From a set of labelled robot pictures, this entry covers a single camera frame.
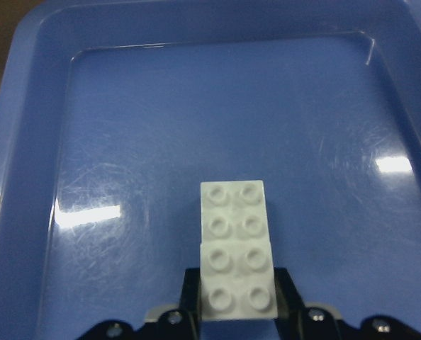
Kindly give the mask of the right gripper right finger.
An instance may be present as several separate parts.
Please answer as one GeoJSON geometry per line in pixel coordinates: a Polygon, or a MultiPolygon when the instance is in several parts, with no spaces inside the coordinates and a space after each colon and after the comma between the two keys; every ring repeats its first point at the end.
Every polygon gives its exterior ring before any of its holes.
{"type": "Polygon", "coordinates": [[[421,339],[421,332],[388,315],[375,314],[358,327],[325,304],[304,303],[286,268],[274,269],[275,319],[280,339],[421,339]]]}

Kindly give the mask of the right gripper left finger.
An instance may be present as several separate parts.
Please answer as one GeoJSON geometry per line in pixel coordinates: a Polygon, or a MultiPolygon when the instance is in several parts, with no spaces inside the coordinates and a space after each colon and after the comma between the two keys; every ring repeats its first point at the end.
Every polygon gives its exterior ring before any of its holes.
{"type": "Polygon", "coordinates": [[[201,338],[201,273],[199,268],[185,270],[179,303],[152,308],[144,324],[134,329],[131,324],[109,319],[95,324],[80,339],[200,339],[201,338]]]}

